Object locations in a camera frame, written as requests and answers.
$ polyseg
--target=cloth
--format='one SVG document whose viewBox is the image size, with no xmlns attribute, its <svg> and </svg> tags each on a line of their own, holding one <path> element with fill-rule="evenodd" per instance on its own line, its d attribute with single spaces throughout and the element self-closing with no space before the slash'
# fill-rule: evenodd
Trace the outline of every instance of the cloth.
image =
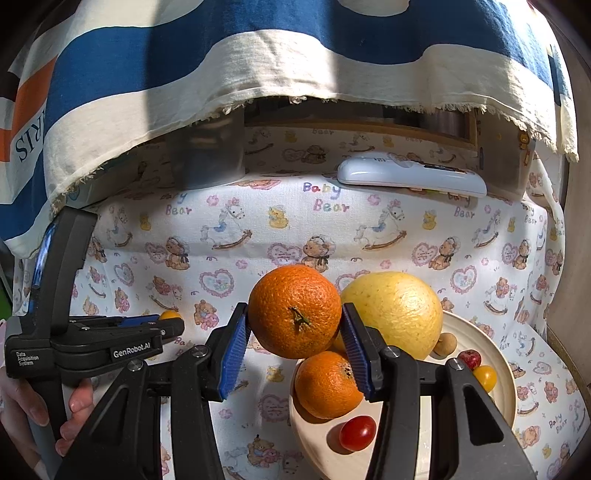
<svg viewBox="0 0 591 480">
<path fill-rule="evenodd" d="M 19 258 L 105 161 L 262 96 L 488 110 L 577 159 L 569 75 L 525 0 L 66 0 L 2 78 L 0 236 Z"/>
<path fill-rule="evenodd" d="M 499 346 L 517 383 L 515 434 L 538 478 L 551 480 L 589 427 L 589 416 L 567 367 L 538 334 L 545 331 L 564 251 L 562 212 L 541 162 L 532 163 L 531 199 L 467 201 L 406 189 L 352 189 L 334 180 L 335 167 L 352 149 L 379 147 L 399 157 L 433 153 L 446 161 L 454 154 L 456 167 L 477 161 L 467 152 L 404 137 L 303 128 L 268 128 L 257 138 L 261 143 L 247 143 L 253 173 L 243 180 L 178 192 L 166 188 L 168 160 L 159 153 L 141 180 L 93 207 L 100 218 L 72 291 L 72 314 L 177 310 L 185 332 L 152 360 L 160 362 L 205 342 L 279 265 L 308 264 L 339 290 L 369 272 L 407 271 L 432 286 L 444 309 Z M 551 213 L 532 199 L 545 200 Z M 402 231 L 406 236 L 398 238 Z M 364 249 L 397 238 L 388 247 Z M 18 262 L 16 306 L 26 303 L 32 270 L 31 260 Z M 211 403 L 228 478 L 315 478 L 290 429 L 294 367 L 251 337 L 234 392 L 222 404 Z M 101 377 L 99 389 L 112 378 Z M 165 480 L 174 478 L 169 419 L 167 403 L 161 416 Z"/>
</svg>

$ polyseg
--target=yellow grapefruit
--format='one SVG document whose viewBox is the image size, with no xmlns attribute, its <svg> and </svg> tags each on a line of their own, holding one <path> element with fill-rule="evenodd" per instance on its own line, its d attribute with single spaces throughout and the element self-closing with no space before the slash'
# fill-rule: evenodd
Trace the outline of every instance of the yellow grapefruit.
<svg viewBox="0 0 591 480">
<path fill-rule="evenodd" d="M 353 280 L 340 295 L 353 303 L 363 324 L 377 328 L 388 345 L 424 360 L 443 327 L 443 309 L 423 280 L 402 272 L 379 272 Z"/>
</svg>

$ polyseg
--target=red cherry tomato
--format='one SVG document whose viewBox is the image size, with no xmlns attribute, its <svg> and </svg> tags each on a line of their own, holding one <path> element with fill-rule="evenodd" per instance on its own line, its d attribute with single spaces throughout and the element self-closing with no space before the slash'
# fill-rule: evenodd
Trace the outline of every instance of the red cherry tomato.
<svg viewBox="0 0 591 480">
<path fill-rule="evenodd" d="M 351 452 L 367 448 L 375 437 L 377 428 L 372 417 L 360 415 L 343 425 L 339 433 L 339 442 Z"/>
</svg>

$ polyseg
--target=finger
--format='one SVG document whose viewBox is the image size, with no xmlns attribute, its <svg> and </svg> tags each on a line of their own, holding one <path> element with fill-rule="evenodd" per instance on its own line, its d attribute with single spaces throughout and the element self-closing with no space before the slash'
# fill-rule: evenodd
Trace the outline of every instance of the finger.
<svg viewBox="0 0 591 480">
<path fill-rule="evenodd" d="M 56 442 L 56 452 L 62 457 L 66 456 L 68 450 L 70 450 L 70 447 L 72 446 L 72 443 L 72 440 L 59 439 Z"/>
<path fill-rule="evenodd" d="M 49 424 L 45 401 L 33 390 L 28 381 L 8 378 L 4 369 L 0 372 L 0 376 L 0 390 L 2 390 L 4 398 L 9 397 L 16 401 L 25 413 L 41 427 Z"/>
<path fill-rule="evenodd" d="M 0 412 L 0 422 L 14 443 L 18 441 L 19 444 L 28 449 L 37 450 L 29 428 L 27 414 L 10 397 L 4 398 L 4 410 Z"/>
<path fill-rule="evenodd" d="M 72 392 L 70 397 L 69 405 L 72 413 L 77 413 L 84 408 L 88 408 L 92 405 L 93 401 L 93 390 L 92 382 L 90 378 L 85 378 L 80 382 L 80 385 Z"/>
<path fill-rule="evenodd" d="M 72 414 L 70 420 L 65 422 L 60 428 L 60 434 L 64 440 L 74 440 L 80 433 L 88 417 L 94 410 L 94 406 L 86 407 L 79 412 Z"/>
</svg>

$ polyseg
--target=screw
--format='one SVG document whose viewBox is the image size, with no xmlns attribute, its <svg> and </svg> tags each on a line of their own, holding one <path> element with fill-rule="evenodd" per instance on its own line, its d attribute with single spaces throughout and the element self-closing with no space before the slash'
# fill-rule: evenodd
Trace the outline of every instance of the screw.
<svg viewBox="0 0 591 480">
<path fill-rule="evenodd" d="M 196 345 L 193 348 L 191 348 L 191 355 L 193 355 L 195 358 L 201 358 L 203 356 L 206 356 L 208 352 L 209 348 L 207 347 L 207 345 Z"/>
<path fill-rule="evenodd" d="M 139 372 L 144 367 L 144 362 L 137 358 L 134 358 L 131 362 L 127 364 L 127 369 L 132 372 Z"/>
<path fill-rule="evenodd" d="M 450 359 L 449 366 L 452 367 L 454 370 L 464 370 L 464 367 L 459 361 L 457 361 L 457 358 Z"/>
<path fill-rule="evenodd" d="M 400 350 L 395 346 L 389 346 L 387 348 L 388 354 L 392 355 L 394 358 L 398 358 L 400 356 Z"/>
</svg>

